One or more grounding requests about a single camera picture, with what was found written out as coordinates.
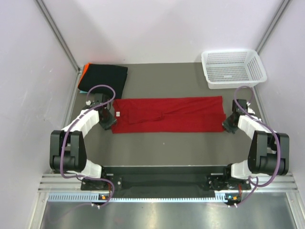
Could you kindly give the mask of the red t shirt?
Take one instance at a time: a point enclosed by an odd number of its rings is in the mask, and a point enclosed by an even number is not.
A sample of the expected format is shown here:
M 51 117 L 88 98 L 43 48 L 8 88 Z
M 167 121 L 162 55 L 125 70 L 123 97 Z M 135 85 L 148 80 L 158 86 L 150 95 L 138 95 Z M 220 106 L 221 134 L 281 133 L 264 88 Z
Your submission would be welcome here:
M 141 98 L 113 102 L 114 134 L 223 132 L 223 98 Z

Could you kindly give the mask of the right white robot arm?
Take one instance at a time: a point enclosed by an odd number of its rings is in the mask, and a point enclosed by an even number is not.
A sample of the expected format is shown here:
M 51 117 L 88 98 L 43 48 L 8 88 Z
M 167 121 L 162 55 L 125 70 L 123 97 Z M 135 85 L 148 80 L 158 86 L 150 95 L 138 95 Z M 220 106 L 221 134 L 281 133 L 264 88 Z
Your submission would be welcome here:
M 233 100 L 232 114 L 223 122 L 225 131 L 243 131 L 250 139 L 248 158 L 239 163 L 227 165 L 222 177 L 226 188 L 235 188 L 255 175 L 285 176 L 289 170 L 289 136 L 271 131 L 245 99 Z

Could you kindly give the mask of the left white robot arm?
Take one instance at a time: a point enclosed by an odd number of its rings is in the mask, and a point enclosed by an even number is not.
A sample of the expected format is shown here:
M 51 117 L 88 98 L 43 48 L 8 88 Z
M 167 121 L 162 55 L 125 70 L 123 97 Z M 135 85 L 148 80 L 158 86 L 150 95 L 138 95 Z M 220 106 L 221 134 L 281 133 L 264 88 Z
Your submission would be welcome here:
M 85 136 L 97 124 L 110 130 L 117 122 L 110 113 L 109 95 L 96 94 L 87 101 L 81 113 L 62 130 L 54 130 L 50 137 L 50 167 L 58 173 L 70 173 L 85 186 L 84 190 L 111 188 L 103 166 L 87 158 Z

